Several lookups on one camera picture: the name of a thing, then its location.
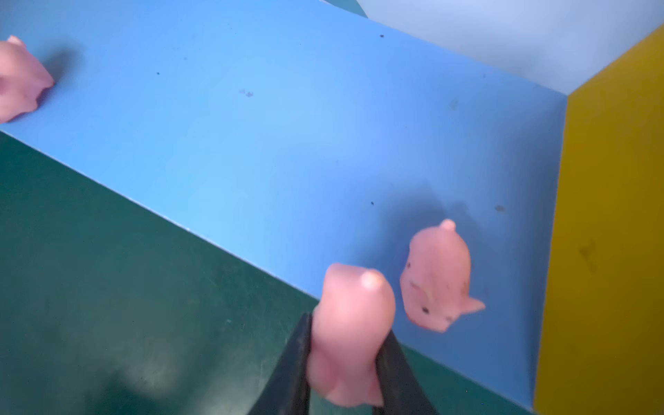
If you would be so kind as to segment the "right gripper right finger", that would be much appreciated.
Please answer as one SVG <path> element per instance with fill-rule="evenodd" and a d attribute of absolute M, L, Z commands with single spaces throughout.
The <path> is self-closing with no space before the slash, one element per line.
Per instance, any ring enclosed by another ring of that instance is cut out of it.
<path fill-rule="evenodd" d="M 377 354 L 376 370 L 383 397 L 373 415 L 439 415 L 411 370 L 399 342 L 390 331 Z"/>

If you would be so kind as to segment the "pink pig toy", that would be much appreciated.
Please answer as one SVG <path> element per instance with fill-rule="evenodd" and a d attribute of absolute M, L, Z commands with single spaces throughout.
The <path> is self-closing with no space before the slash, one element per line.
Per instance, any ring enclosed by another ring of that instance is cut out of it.
<path fill-rule="evenodd" d="M 1 41 L 1 123 L 34 112 L 55 80 L 17 36 Z"/>
<path fill-rule="evenodd" d="M 451 219 L 416 233 L 399 283 L 407 317 L 444 333 L 460 316 L 486 309 L 470 295 L 470 250 Z"/>
<path fill-rule="evenodd" d="M 396 300 L 375 269 L 331 265 L 313 311 L 307 380 L 334 405 L 382 406 L 376 357 L 392 329 Z"/>

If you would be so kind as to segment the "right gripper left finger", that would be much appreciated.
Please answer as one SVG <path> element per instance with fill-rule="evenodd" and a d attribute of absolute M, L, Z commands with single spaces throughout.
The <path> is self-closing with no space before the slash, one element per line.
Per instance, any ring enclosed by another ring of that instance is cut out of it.
<path fill-rule="evenodd" d="M 311 352 L 311 313 L 304 313 L 292 331 L 262 393 L 248 415 L 308 415 L 311 387 L 307 363 Z"/>

